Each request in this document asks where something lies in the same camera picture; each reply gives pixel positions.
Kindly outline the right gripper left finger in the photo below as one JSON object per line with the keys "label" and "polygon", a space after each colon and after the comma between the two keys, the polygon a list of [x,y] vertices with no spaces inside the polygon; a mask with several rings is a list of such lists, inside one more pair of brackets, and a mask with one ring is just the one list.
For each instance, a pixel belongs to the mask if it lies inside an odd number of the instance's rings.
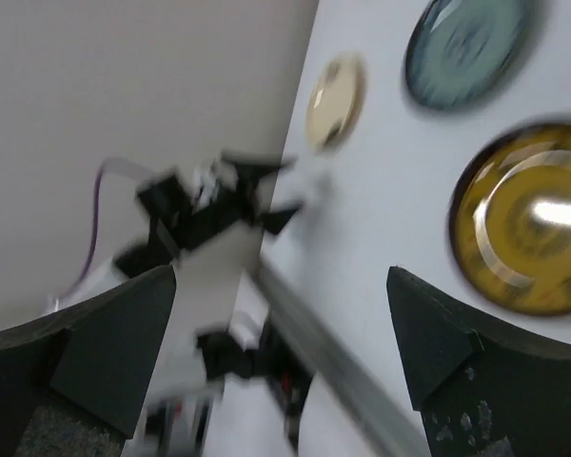
{"label": "right gripper left finger", "polygon": [[163,266],[0,331],[0,456],[118,456],[137,427],[176,292]]}

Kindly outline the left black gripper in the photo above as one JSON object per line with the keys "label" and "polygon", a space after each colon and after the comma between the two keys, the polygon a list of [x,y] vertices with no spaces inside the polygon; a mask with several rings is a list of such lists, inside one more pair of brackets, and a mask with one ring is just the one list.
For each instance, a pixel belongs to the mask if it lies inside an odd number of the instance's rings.
{"label": "left black gripper", "polygon": [[[118,253],[114,265],[126,276],[138,276],[179,261],[239,221],[253,226],[260,181],[295,162],[224,149],[218,161],[202,169],[197,189],[185,187],[176,171],[147,180],[136,200],[149,220],[148,238]],[[263,230],[279,234],[302,207],[263,212]]]}

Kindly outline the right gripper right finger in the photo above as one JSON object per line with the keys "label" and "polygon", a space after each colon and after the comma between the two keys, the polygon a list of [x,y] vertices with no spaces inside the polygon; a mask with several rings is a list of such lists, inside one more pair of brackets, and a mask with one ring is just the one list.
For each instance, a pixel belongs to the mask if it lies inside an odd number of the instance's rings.
{"label": "right gripper right finger", "polygon": [[473,308],[400,267],[386,292],[434,456],[571,456],[571,345]]}

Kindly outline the cream plate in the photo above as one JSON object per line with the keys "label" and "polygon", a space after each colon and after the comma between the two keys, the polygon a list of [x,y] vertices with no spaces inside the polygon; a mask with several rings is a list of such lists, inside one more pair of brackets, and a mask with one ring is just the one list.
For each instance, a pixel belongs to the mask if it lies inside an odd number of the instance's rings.
{"label": "cream plate", "polygon": [[335,55],[309,95],[305,136],[315,151],[337,149],[354,130],[364,104],[364,60],[357,52]]}

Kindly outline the blue patterned plate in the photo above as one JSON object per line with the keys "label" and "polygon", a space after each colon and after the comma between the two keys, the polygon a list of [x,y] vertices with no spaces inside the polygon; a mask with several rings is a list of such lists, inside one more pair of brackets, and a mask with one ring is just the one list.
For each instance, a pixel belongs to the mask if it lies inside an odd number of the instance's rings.
{"label": "blue patterned plate", "polygon": [[406,46],[404,86],[422,109],[457,112],[494,89],[530,39],[532,1],[431,1]]}

